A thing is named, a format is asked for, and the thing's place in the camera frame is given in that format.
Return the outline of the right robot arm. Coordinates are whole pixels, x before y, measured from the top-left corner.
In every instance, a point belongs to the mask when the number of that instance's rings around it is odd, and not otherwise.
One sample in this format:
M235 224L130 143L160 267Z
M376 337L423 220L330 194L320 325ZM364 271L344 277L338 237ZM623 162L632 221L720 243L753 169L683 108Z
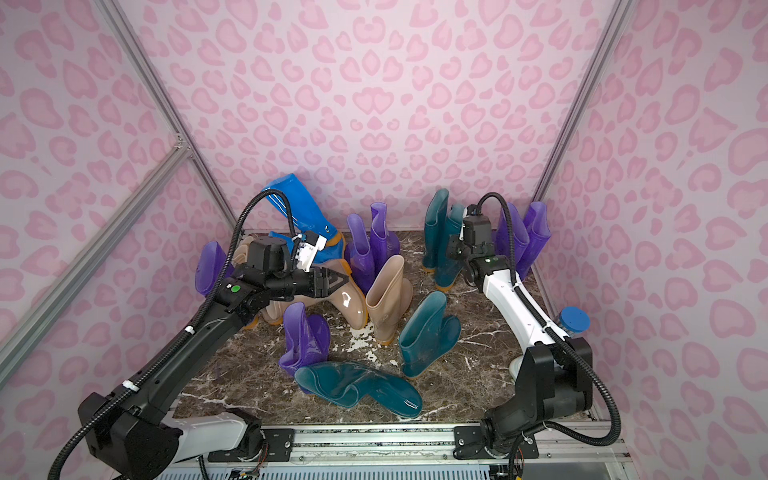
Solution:
M590 362L592 352L587 343L571 339L549 318L509 260L495 254L490 244L467 244L458 234L452 235L446 256L463 264L463 274L501 313L522 349L514 361L514 394L486 411L480 421L483 440L475 448L507 453L515 440L530 440L546 429L549 421L589 409L593 403L591 378L547 330L552 329Z

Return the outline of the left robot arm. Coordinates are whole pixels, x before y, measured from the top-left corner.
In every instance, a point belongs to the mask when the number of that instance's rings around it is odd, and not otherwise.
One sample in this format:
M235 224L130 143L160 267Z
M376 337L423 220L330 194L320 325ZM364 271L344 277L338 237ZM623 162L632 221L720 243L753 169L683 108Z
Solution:
M231 337L273 300L327 297L349 281L328 267L264 272L241 265L214 289L197 316L126 384L89 395L78 415L89 453L129 479L154 479L171 464L232 450L256 428L253 417L205 417L174 426L166 415L181 391Z

